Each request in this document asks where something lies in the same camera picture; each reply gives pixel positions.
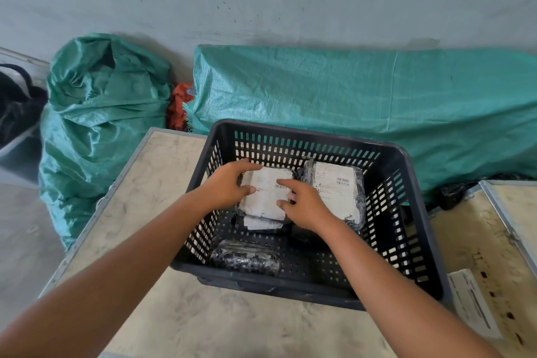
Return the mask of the person's left hand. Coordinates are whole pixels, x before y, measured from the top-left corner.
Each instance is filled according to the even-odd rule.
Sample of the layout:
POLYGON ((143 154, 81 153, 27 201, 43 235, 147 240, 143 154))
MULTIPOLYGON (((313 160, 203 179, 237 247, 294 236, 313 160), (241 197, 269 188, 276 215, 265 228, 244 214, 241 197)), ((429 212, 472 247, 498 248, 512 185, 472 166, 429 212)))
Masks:
POLYGON ((247 171, 259 171, 260 164, 253 164, 248 159, 229 162, 219 166, 200 186, 201 203, 208 211, 223 210, 239 203, 238 178, 247 171))

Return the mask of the person's right hand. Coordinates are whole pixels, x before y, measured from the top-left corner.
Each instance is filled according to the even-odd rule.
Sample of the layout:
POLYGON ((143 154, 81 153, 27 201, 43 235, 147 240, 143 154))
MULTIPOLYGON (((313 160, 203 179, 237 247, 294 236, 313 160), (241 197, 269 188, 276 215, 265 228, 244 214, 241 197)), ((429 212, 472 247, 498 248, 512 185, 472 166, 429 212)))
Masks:
POLYGON ((297 226, 321 234, 325 226, 337 220, 313 186, 282 178, 277 179, 277 183, 291 190, 286 200, 294 200, 294 211, 285 211, 285 214, 297 226))

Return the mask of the black packet with white label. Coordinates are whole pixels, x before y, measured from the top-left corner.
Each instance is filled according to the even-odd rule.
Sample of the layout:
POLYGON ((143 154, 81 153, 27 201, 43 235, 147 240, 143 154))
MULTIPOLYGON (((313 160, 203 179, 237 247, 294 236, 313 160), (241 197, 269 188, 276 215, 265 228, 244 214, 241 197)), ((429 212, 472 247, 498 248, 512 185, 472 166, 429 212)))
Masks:
POLYGON ((236 212, 241 216, 287 222, 286 214, 278 207, 277 201, 287 200, 291 190, 279 185, 278 179, 295 180, 296 172, 285 167, 263 167, 260 170, 244 172, 240 178, 240 186, 253 186, 256 192, 241 199, 236 205, 236 212))
POLYGON ((313 186, 325 206, 355 233, 365 224, 364 174, 359 167, 307 160, 301 180, 313 186))
POLYGON ((232 220, 240 232, 252 234, 288 234, 291 232, 293 224, 290 220, 273 220, 239 213, 234 213, 232 220))

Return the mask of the person's right forearm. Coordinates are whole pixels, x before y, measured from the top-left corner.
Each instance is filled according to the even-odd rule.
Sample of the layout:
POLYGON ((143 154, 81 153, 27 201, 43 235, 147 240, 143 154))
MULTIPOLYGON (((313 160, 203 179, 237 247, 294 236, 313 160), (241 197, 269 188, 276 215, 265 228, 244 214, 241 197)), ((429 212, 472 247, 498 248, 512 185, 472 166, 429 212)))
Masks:
POLYGON ((324 217, 315 231, 398 358, 502 358, 342 220, 324 217))

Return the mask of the person's left forearm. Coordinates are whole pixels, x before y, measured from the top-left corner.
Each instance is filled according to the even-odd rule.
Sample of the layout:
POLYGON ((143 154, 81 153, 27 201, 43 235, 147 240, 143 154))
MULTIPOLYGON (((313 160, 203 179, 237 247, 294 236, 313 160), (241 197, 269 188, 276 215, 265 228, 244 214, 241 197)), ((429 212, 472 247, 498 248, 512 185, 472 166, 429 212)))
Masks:
POLYGON ((0 333, 0 358, 97 358, 222 196, 201 187, 39 298, 0 333))

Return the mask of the black wrapped packet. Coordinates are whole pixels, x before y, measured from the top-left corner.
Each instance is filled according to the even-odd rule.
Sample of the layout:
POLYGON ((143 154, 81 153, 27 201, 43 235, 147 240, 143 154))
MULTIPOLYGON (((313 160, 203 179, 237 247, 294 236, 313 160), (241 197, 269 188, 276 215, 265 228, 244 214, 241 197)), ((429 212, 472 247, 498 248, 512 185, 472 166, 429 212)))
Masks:
POLYGON ((271 247, 227 239, 213 249, 210 260, 218 268, 274 277, 282 267, 279 254, 271 247))

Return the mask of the black plastic crate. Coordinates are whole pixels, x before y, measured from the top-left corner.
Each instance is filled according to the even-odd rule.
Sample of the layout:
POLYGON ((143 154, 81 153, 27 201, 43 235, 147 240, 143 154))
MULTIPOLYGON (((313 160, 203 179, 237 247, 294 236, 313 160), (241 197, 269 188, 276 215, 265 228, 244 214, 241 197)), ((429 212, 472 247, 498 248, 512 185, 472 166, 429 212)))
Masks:
MULTIPOLYGON (((398 145, 317 131, 223 119, 208 134, 187 191, 220 165, 247 158, 296 171, 313 159, 365 173, 365 226, 360 237, 404 277, 443 305, 452 300, 446 269, 429 224, 408 153, 398 145)), ((364 311, 333 253, 300 244, 290 234, 246 233, 232 208, 209 213, 190 234, 171 268, 207 286, 364 311), (215 266, 222 240, 254 244, 281 261, 276 275, 215 266)))

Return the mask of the red cloth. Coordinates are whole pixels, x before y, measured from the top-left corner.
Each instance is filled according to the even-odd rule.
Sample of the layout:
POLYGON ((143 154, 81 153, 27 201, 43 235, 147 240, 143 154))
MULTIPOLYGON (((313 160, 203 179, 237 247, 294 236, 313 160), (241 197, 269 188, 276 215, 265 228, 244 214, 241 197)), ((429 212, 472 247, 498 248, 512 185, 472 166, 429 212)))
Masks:
POLYGON ((165 114, 166 128, 175 131, 187 129, 184 104, 192 101, 195 94, 196 90, 192 83, 178 83, 174 86, 165 114))

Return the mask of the long green woven sack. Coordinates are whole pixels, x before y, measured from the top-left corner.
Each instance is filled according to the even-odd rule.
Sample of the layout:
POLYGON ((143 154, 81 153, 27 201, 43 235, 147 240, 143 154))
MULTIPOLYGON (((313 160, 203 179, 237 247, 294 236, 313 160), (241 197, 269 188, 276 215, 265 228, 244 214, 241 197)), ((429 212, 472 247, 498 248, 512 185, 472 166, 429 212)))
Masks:
POLYGON ((426 202, 496 174, 537 180, 537 55, 512 49, 199 45, 190 129, 236 119, 390 142, 426 202))

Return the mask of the crumpled green woven sack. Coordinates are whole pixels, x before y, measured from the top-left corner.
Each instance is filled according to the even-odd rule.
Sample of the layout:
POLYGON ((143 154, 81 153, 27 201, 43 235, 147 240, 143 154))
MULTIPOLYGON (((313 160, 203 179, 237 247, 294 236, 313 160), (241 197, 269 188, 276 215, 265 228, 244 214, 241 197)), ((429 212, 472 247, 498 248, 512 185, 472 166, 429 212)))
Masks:
POLYGON ((46 78, 40 119, 40 198, 67 251, 133 151, 165 126, 171 63, 117 35, 66 42, 46 78))

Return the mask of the white paper label sheet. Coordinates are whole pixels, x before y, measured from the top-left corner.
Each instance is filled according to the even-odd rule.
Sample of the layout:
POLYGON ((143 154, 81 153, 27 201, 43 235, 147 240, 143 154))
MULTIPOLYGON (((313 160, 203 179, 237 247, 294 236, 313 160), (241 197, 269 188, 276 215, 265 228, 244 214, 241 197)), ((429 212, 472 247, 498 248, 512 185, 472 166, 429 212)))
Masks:
POLYGON ((462 269, 447 276, 459 318, 480 336, 503 339, 473 273, 469 269, 462 269))

